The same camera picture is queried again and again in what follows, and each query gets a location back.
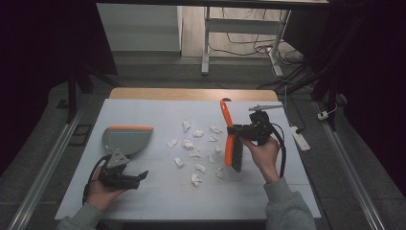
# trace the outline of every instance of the power plug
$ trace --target power plug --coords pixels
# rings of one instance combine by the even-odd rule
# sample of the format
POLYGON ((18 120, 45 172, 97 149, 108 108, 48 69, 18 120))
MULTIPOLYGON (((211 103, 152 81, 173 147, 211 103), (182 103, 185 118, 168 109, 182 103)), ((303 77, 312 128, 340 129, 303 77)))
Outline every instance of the power plug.
POLYGON ((324 112, 318 113, 317 117, 319 118, 320 121, 322 121, 328 117, 328 114, 327 114, 327 112, 324 111, 324 112))

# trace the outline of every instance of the sweatshirt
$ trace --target sweatshirt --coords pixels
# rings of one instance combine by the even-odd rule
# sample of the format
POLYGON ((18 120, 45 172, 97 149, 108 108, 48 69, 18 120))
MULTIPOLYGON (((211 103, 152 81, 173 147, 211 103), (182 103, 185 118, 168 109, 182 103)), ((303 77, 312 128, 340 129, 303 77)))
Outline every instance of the sweatshirt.
MULTIPOLYGON (((268 203, 265 214, 267 230, 297 230, 316 229, 313 216, 310 213, 302 195, 291 192, 286 180, 265 184, 263 186, 268 203)), ((57 230, 93 230, 102 218, 103 212, 88 203, 72 217, 63 218, 57 230)))

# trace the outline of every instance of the person's right hand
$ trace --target person's right hand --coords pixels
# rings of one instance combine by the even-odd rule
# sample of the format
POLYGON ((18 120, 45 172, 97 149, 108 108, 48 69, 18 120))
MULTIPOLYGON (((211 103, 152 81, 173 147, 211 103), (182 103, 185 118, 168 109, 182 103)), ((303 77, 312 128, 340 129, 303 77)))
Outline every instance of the person's right hand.
POLYGON ((259 168, 266 183, 280 180, 277 172, 277 158, 280 150, 278 141, 269 137, 265 145, 256 146, 248 139, 240 138, 240 140, 251 151, 254 163, 259 168))

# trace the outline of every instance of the hand brush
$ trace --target hand brush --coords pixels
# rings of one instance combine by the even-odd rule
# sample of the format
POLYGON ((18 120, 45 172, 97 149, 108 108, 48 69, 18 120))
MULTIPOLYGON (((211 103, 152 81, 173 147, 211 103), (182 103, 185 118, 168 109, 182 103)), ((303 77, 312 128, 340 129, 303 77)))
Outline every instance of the hand brush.
POLYGON ((227 104, 223 100, 220 101, 220 107, 224 120, 226 120, 228 132, 224 164, 233 167, 233 169, 239 173, 242 167, 242 142, 236 134, 227 104))

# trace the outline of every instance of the orange brush handle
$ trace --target orange brush handle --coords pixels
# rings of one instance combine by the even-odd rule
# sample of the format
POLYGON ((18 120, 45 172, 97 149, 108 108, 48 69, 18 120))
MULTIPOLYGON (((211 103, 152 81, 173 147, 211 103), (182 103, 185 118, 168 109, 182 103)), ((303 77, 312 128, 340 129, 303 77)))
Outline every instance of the orange brush handle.
MULTIPOLYGON (((233 120, 231 120, 230 112, 228 110, 227 104, 221 100, 220 101, 221 112, 223 113, 224 120, 226 120, 227 127, 233 126, 233 120)), ((233 163, 233 148, 236 136, 234 134, 229 134, 227 136, 226 150, 224 154, 224 164, 226 166, 231 166, 233 163)))

